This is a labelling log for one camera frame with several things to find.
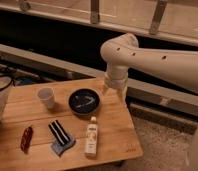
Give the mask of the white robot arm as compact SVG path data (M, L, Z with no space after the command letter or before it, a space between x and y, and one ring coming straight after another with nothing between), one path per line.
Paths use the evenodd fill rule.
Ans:
M107 87L126 90L128 69L133 68L198 94L198 52L140 48L127 33L105 41L100 54L107 63ZM180 171L198 171L198 128Z

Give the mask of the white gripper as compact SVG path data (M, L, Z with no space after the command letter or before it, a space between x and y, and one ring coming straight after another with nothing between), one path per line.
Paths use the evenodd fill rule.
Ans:
M125 76L121 79L111 78L108 74L104 76L105 85L102 86L102 94L105 95L109 88L118 89L119 90L119 98L122 103L125 103L126 99L126 90L124 89L127 86L128 76Z

